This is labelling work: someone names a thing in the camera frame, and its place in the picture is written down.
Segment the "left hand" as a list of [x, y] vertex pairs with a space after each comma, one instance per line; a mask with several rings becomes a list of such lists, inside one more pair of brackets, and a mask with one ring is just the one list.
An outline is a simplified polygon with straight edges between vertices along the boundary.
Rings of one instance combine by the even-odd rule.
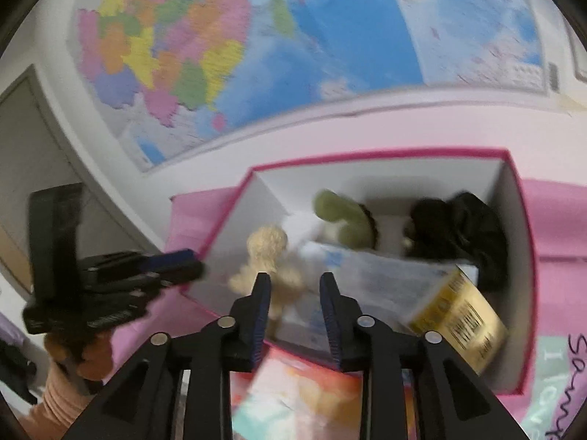
[[66, 344], [64, 335], [50, 333], [44, 345], [55, 363], [63, 366], [70, 360], [76, 374], [85, 380], [105, 380], [113, 370], [112, 330], [93, 334], [89, 341], [73, 348]]

